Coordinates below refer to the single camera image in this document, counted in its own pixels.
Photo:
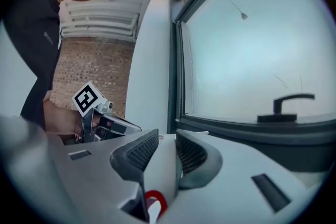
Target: man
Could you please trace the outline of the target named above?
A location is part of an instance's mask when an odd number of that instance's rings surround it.
[[[79,112],[49,99],[61,49],[61,1],[16,0],[1,21],[0,114],[21,115],[47,132],[80,135]]]

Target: white ceiling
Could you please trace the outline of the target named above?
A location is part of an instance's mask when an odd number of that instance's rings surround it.
[[[93,0],[60,4],[65,37],[104,37],[136,41],[139,17],[149,0]]]

